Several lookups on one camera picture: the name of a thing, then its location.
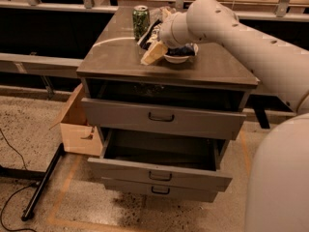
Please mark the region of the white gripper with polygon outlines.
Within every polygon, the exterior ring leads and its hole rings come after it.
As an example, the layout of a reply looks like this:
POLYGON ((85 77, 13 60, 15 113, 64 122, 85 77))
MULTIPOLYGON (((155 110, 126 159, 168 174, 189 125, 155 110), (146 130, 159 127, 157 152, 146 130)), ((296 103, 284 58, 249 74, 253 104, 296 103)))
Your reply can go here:
POLYGON ((188 31, 186 13, 172 14, 170 8, 162 8, 161 20, 163 21, 159 31, 161 41, 143 45, 146 52, 141 58, 142 65, 152 65, 168 52, 168 48, 179 48, 193 42, 188 31))

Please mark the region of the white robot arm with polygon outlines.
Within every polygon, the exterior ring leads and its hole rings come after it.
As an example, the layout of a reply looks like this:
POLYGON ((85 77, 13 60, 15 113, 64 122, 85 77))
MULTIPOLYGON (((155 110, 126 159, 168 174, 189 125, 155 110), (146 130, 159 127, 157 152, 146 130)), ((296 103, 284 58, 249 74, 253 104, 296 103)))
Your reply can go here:
POLYGON ((245 232, 309 232, 309 52, 239 22, 215 0, 196 0, 163 19, 150 65, 169 48, 217 43, 297 115, 260 144, 248 181, 245 232))

